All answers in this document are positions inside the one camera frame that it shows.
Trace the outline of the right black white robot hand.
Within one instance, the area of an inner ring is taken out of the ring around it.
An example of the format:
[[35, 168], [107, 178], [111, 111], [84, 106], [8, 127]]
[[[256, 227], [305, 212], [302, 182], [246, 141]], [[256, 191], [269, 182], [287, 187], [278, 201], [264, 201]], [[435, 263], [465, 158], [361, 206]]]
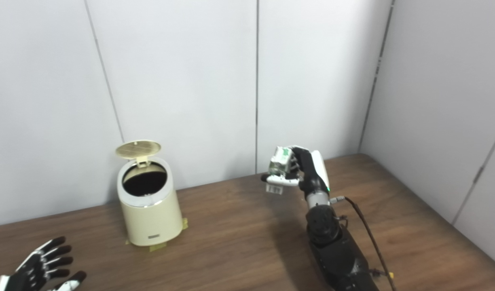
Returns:
[[330, 182], [319, 151], [297, 145], [276, 147], [269, 169], [261, 176], [268, 193], [282, 194], [283, 187], [298, 187], [305, 196], [330, 195]]

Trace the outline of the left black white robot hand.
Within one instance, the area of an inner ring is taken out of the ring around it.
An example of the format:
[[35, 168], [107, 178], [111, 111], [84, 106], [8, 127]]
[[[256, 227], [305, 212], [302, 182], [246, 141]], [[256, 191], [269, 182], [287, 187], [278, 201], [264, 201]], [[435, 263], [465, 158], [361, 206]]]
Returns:
[[52, 287], [52, 291], [75, 291], [79, 288], [87, 273], [78, 271], [71, 276], [70, 270], [62, 268], [74, 261], [69, 256], [72, 247], [65, 242], [65, 236], [59, 236], [30, 252], [13, 274], [0, 276], [0, 291], [41, 291], [56, 278], [64, 278], [64, 281]]

